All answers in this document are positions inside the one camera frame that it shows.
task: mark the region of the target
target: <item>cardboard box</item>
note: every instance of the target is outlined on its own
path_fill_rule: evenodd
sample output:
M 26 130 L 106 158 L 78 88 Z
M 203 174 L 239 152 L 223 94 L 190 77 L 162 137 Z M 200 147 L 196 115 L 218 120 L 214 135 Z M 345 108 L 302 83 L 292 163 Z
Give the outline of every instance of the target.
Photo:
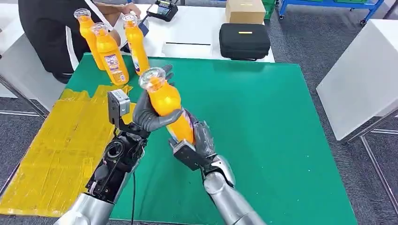
M 261 0 L 228 0 L 225 14 L 227 23 L 262 24 L 265 8 Z

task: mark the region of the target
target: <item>black shirt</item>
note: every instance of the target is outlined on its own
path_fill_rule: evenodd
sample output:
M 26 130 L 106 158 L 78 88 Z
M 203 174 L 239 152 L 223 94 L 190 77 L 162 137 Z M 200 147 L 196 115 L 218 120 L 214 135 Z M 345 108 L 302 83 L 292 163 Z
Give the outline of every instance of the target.
M 78 61 L 84 52 L 90 52 L 85 39 L 80 35 L 79 23 L 73 16 L 76 9 L 91 11 L 92 20 L 103 15 L 92 0 L 19 0 L 19 16 L 26 37 L 36 50 L 46 71 L 55 74 L 72 74 L 71 46 L 67 47 L 67 30 L 70 29 L 74 54 Z

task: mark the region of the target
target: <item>bottle cap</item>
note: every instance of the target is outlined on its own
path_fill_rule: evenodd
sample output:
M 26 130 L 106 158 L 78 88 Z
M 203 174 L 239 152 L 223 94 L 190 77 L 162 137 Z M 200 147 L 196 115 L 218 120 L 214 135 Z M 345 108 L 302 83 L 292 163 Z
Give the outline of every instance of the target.
M 86 8 L 80 8 L 73 13 L 73 16 L 78 19 L 78 21 L 83 22 L 91 18 L 91 12 Z
M 96 22 L 92 27 L 91 31 L 97 36 L 103 36 L 108 33 L 109 27 L 103 22 Z
M 124 20 L 124 27 L 135 27 L 138 25 L 138 16 L 133 14 L 126 14 L 122 17 Z
M 166 82 L 166 72 L 160 67 L 149 68 L 139 77 L 139 85 L 148 92 L 155 92 Z

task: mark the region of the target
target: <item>person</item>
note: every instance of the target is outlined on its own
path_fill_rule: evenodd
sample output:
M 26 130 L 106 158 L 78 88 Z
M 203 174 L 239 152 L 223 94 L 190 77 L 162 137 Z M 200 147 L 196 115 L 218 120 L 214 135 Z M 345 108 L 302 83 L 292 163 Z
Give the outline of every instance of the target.
M 19 16 L 26 37 L 38 54 L 46 71 L 67 83 L 85 52 L 90 52 L 80 35 L 75 10 L 90 10 L 95 23 L 111 28 L 110 35 L 120 45 L 120 36 L 113 29 L 120 14 L 141 11 L 133 3 L 109 5 L 92 0 L 18 0 Z

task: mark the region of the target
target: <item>green table mat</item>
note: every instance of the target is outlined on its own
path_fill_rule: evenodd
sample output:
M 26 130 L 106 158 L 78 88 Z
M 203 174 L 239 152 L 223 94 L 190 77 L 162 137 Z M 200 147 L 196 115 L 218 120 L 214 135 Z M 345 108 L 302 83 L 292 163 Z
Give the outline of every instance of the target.
M 136 102 L 142 91 L 130 56 L 123 56 Z M 230 60 L 150 58 L 152 67 L 173 64 L 183 107 L 205 120 L 216 151 L 230 162 L 236 188 L 269 224 L 356 224 L 300 67 Z M 92 96 L 109 84 L 85 55 L 66 88 Z M 200 172 L 177 161 L 165 128 L 151 134 L 136 170 L 134 219 L 223 224 Z M 130 219 L 132 179 L 111 218 Z

